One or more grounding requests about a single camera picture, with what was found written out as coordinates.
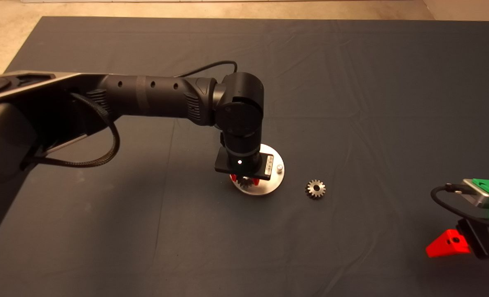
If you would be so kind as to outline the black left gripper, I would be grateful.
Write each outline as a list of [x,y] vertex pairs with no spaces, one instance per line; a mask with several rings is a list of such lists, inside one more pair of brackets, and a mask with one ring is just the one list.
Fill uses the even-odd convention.
[[271,179],[273,159],[273,154],[269,153],[258,151],[248,156],[239,156],[221,147],[214,168],[216,172],[229,174],[232,182],[237,182],[237,177],[248,177],[252,179],[253,185],[258,185],[260,180]]

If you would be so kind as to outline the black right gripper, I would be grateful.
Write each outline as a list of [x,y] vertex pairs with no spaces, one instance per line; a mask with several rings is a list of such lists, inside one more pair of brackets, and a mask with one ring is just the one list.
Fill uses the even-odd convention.
[[429,258],[472,253],[489,261],[489,227],[467,219],[458,221],[457,229],[447,229],[426,247]]

